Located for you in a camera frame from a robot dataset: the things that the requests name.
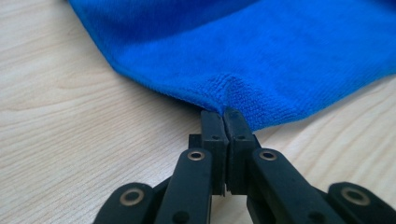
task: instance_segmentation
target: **light wood grain surface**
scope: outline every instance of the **light wood grain surface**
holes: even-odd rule
[[[67,1],[0,2],[0,223],[91,223],[110,193],[172,174],[200,109],[116,74]],[[354,182],[396,207],[396,76],[256,132],[313,185]],[[212,223],[251,223],[215,197]]]

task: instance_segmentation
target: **microfiber cloth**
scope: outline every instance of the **microfiber cloth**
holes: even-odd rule
[[[252,130],[396,73],[392,0],[69,0],[109,64]]]

